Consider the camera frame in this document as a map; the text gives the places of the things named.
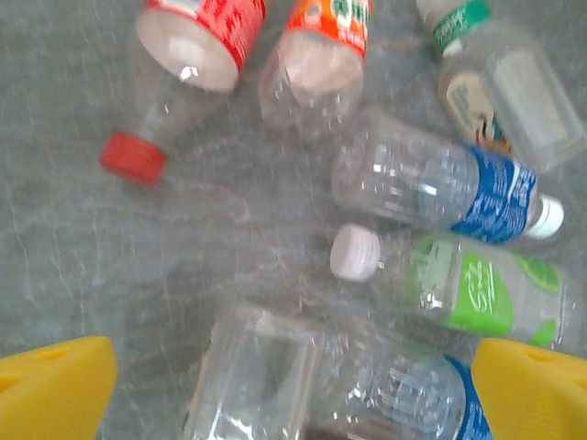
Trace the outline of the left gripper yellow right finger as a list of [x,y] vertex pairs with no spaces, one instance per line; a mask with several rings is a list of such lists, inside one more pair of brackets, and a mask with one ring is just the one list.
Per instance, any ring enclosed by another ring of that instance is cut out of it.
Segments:
[[485,338],[471,374],[495,439],[586,437],[584,358]]

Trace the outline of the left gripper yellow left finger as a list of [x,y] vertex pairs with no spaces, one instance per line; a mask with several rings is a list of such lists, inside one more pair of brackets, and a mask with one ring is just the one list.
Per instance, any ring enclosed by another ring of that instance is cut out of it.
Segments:
[[116,377],[116,352],[106,336],[3,357],[1,437],[96,438]]

